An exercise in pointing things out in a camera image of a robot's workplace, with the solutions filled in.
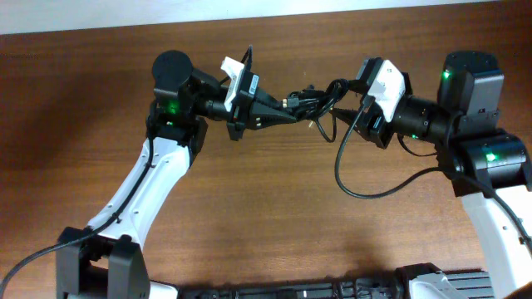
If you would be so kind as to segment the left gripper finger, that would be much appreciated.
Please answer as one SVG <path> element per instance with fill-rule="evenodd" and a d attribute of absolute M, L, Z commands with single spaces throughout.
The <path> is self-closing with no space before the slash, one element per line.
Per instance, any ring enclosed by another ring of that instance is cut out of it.
<path fill-rule="evenodd" d="M 296 122 L 295 117 L 282 112 L 262 115 L 251 114 L 248 121 L 248 128 L 250 130 L 261 130 L 275 125 L 286 125 Z"/>
<path fill-rule="evenodd" d="M 258 87 L 252 101 L 251 113 L 253 115 L 279 115 L 283 114 L 284 110 L 280 101 Z"/>

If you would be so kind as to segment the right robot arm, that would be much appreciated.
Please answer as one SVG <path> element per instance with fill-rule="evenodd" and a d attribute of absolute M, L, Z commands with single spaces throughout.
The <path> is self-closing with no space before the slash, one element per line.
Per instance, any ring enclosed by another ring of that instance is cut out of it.
<path fill-rule="evenodd" d="M 504 74 L 481 51 L 446 56 L 434 101 L 414 95 L 409 76 L 369 58 L 344 91 L 361 95 L 356 110 L 333 109 L 352 133 L 379 148 L 392 138 L 434 146 L 437 171 L 452 184 L 483 249 L 497 298 L 531 295 L 531 158 L 525 144 L 498 126 Z"/>

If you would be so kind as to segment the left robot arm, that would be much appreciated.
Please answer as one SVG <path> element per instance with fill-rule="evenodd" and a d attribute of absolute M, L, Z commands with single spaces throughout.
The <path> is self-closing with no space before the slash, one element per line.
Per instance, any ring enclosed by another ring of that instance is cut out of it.
<path fill-rule="evenodd" d="M 56 253 L 58 298 L 177 298 L 180 290 L 150 278 L 143 248 L 176 183 L 201 151 L 207 120 L 226 123 L 232 140 L 245 130 L 291 124 L 286 105 L 259 88 L 250 65 L 225 57 L 230 83 L 195 68 L 182 51 L 165 51 L 152 66 L 154 96 L 138 160 L 107 205 L 85 228 L 67 227 Z"/>

